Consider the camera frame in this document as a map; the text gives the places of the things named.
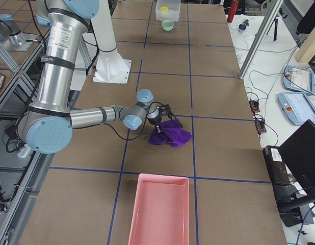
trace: red bottle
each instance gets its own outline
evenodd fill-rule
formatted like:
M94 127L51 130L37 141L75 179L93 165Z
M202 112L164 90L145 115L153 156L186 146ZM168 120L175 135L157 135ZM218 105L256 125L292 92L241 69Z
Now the red bottle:
M231 8L230 8L230 12L228 14L228 23L231 23L234 17L235 12L237 11L238 8L238 4L239 4L239 0L233 0L232 4L231 4Z

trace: white table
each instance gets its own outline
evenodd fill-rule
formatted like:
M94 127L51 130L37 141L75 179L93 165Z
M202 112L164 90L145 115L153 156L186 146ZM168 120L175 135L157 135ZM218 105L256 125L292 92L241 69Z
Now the white table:
M239 32L238 26L245 19L249 20L250 26L246 28L246 30L242 33ZM229 29L231 32L231 37L233 41L233 45L236 49L236 54L238 58L239 66L241 67L248 51L240 50L238 48L249 49L254 36L257 33L259 26L263 20L261 16L235 16L232 23L229 23ZM284 25L282 19L279 18L278 21L278 33L277 40L273 41L273 33L274 33L274 25L272 26L269 34L264 38L260 50L265 51L284 51L289 50L296 46L296 43L292 36L290 35L288 29ZM278 134L279 140L277 145L281 145L287 138L289 138L297 129L298 126L292 125L292 123L288 120L287 116L283 113L280 104L277 101L277 94L280 92L288 92L288 90L284 89L282 84L283 75L272 75L272 76L263 76L258 74L257 72L252 72L253 70L257 70L264 74L278 74L282 73L285 67L285 64L293 52L294 49L283 52L280 54L277 53L269 53L259 51L249 69L248 74L250 74L251 81L253 85L266 92L269 93L269 98L267 100L259 101L260 107L260 115L265 117L266 124L272 127ZM291 57L289 65L299 67L301 69L309 67L306 63L298 63L294 57ZM247 92L256 93L259 98L265 98L266 95L262 92L254 89L252 87L251 82L249 81L248 75L244 78L245 86L247 86ZM309 97L312 103L315 106L315 97ZM261 135L260 145L264 148L267 145L274 145L277 141L276 134L270 129L267 128L267 133ZM291 228L287 228L283 225L284 232L286 235L286 239L288 244L296 244L296 239L298 235L298 230L300 229L300 225L293 226ZM303 231L307 232L307 235L301 235L299 239L300 245L307 245L307 242L315 242L315 224L310 226L304 226Z

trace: screen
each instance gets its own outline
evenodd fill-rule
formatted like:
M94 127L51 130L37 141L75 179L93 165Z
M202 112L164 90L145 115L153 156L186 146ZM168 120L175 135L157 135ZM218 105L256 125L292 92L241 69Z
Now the screen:
M284 94L284 97L298 121L307 121L308 119L315 121L313 105L309 103L302 93L287 93Z
M297 68L291 69L291 86L294 88L303 88L307 91L311 91L311 72L307 70L301 70Z
M280 147L287 167L307 194L315 193L315 125L306 121Z

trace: black object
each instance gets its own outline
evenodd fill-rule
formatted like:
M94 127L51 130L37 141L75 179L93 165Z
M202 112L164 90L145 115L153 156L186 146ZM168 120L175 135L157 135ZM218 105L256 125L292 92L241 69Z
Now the black object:
M268 32L266 33L266 35L268 35L270 29L272 28L273 23L274 23L274 36L273 36L273 41L276 41L276 39L277 39L277 34L278 34L278 19L277 19L277 18L275 18L275 19L273 20L273 22L272 22L272 24L271 24L271 26L270 26Z
M302 18L302 20L299 22L297 26L298 34L300 33L306 33L310 34L310 32L315 27L315 1L305 14L305 16Z
M246 19L244 22L242 22L242 23L239 25L239 29L242 30L242 31L244 31L247 26L249 26L249 23L248 23L248 20Z
M285 164L283 161L278 161L279 158L276 159L277 156L273 156L273 154L276 154L275 152L278 152L278 149L278 146L270 145L263 149L265 164L272 183L287 186L290 185L290 180L288 178L288 173L286 172Z
M315 124L307 120L280 147L279 153L307 196L278 203L280 212L315 204Z

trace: clear plastic container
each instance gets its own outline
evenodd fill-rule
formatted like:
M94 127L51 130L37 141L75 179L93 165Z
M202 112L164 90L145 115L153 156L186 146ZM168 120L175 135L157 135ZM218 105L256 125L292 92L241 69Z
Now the clear plastic container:
M178 21L180 14L180 0L157 0L156 20Z

